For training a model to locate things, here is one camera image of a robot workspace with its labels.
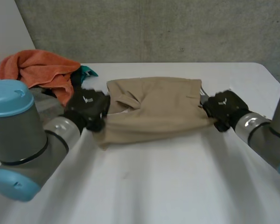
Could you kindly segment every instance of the beige garment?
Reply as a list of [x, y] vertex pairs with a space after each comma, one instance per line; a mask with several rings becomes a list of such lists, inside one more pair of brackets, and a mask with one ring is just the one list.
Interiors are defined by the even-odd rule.
[[106, 126], [93, 134], [101, 148], [174, 137], [213, 124], [198, 107], [201, 80], [131, 78], [109, 81], [107, 87], [111, 104]]

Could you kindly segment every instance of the teal cloth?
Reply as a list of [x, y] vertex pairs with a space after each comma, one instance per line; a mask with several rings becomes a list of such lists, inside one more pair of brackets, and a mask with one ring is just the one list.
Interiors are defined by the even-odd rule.
[[81, 65], [81, 71], [81, 83], [89, 76], [98, 77], [98, 74], [87, 66]]

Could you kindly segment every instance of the orange towel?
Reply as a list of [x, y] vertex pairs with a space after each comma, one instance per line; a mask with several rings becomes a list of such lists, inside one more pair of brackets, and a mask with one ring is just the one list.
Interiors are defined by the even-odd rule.
[[17, 79], [28, 88], [39, 85], [52, 89], [63, 106], [74, 93], [72, 72], [80, 63], [45, 50], [23, 50], [8, 56], [0, 64], [0, 79]]

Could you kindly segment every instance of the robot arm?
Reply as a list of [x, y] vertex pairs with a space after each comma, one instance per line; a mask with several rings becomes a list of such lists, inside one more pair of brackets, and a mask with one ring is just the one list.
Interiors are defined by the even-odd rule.
[[30, 201], [51, 177], [86, 127], [100, 131], [110, 96], [78, 90], [64, 114], [44, 127], [24, 83], [0, 81], [0, 193]]
[[217, 93], [202, 105], [209, 117], [217, 119], [218, 131], [232, 127], [241, 140], [280, 173], [280, 99], [273, 120], [249, 111], [232, 91]]

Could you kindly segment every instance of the white table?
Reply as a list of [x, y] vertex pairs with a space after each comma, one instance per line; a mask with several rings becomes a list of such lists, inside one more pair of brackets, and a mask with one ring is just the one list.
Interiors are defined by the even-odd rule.
[[[200, 78], [209, 94], [231, 88], [271, 118], [280, 84], [256, 63], [85, 64], [106, 89], [132, 77]], [[0, 224], [280, 224], [280, 175], [232, 130], [99, 150], [84, 131], [29, 203], [0, 195]]]

